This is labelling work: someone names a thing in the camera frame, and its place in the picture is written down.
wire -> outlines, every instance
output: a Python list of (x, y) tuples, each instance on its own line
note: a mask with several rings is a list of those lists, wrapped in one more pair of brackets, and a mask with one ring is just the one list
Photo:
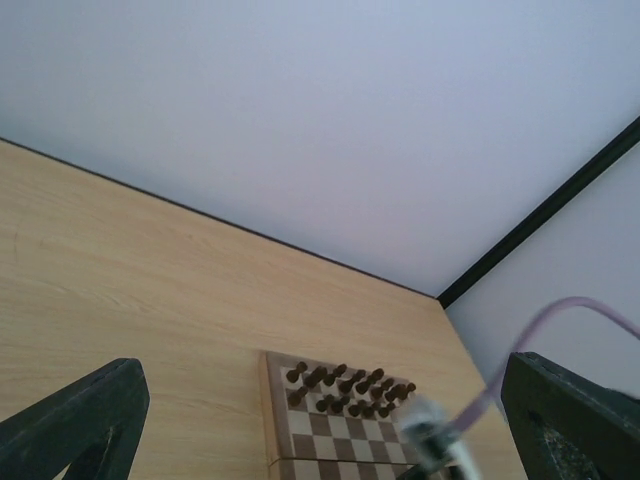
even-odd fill
[[(520, 336), (513, 343), (509, 352), (520, 351), (525, 345), (527, 345), (527, 343), (529, 343), (533, 335), (537, 333), (539, 328), (546, 323), (547, 320), (561, 311), (573, 307), (585, 307), (598, 312), (616, 323), (627, 333), (630, 333), (640, 340), (640, 328), (616, 312), (613, 308), (589, 297), (567, 297), (555, 301), (540, 310), (533, 319), (531, 319), (522, 333), (520, 333)], [(450, 422), (451, 427), (459, 433), (463, 433), (487, 411), (493, 402), (493, 399), (500, 394), (500, 386), (502, 384), (504, 373), (507, 369), (508, 361), (509, 355), (506, 355), (498, 370), (487, 383), (487, 388), (485, 388), (464, 410), (458, 414), (455, 419)]]

wooden chessboard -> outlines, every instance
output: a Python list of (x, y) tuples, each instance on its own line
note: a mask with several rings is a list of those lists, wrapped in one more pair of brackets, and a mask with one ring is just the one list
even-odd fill
[[(286, 374), (304, 361), (307, 373), (291, 383)], [(318, 400), (338, 391), (339, 382), (331, 386), (320, 382), (290, 407), (287, 397), (303, 385), (305, 375), (316, 367), (332, 371), (336, 365), (292, 357), (275, 352), (263, 353), (260, 382), (271, 480), (395, 480), (418, 463), (415, 450), (407, 444), (391, 416), (381, 418), (352, 417), (343, 412), (319, 412)], [(342, 376), (351, 378), (356, 372), (347, 368)], [(380, 382), (389, 378), (384, 376)], [(396, 383), (407, 380), (394, 377)], [(369, 391), (358, 394), (352, 389), (352, 403), (372, 402)]]

wall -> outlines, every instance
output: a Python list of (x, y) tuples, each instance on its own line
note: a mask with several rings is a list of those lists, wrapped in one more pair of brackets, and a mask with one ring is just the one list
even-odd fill
[[(447, 309), (485, 379), (547, 303), (592, 296), (640, 323), (640, 148), (635, 147)], [(560, 314), (536, 351), (640, 396), (637, 340), (585, 309)]]
[[(266, 478), (261, 349), (383, 365), (451, 413), (482, 386), (435, 300), (5, 143), (0, 347), (0, 419), (140, 358), (132, 478)], [(488, 478), (522, 477), (497, 410), (470, 439)]]

table surface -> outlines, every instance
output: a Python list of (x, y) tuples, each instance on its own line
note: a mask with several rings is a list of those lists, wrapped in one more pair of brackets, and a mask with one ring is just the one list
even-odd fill
[[(384, 365), (451, 414), (483, 386), (437, 301), (4, 142), (0, 344), (0, 419), (142, 361), (133, 479), (267, 478), (261, 350)], [(487, 478), (524, 478), (495, 408), (468, 438)]]

purple cable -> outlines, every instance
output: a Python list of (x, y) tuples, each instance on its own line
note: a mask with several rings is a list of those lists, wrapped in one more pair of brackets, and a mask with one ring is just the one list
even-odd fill
[[(510, 352), (519, 352), (527, 343), (529, 343), (531, 337), (538, 331), (543, 323), (562, 310), (572, 307), (586, 307), (594, 310), (609, 318), (622, 327), (626, 332), (640, 340), (640, 328), (620, 315), (613, 308), (589, 297), (567, 297), (550, 303), (540, 310), (538, 314), (533, 317), (531, 322), (529, 322), (529, 325), (527, 325), (522, 333), (520, 333), (520, 336), (511, 347)], [(471, 427), (471, 425), (473, 425), (482, 416), (487, 408), (489, 408), (493, 399), (499, 395), (500, 385), (502, 384), (502, 378), (504, 377), (504, 372), (507, 369), (508, 361), (509, 355), (504, 358), (496, 373), (493, 374), (487, 383), (487, 388), (485, 388), (464, 410), (462, 410), (462, 412), (458, 414), (455, 419), (451, 421), (450, 425), (458, 432), (463, 433)]]

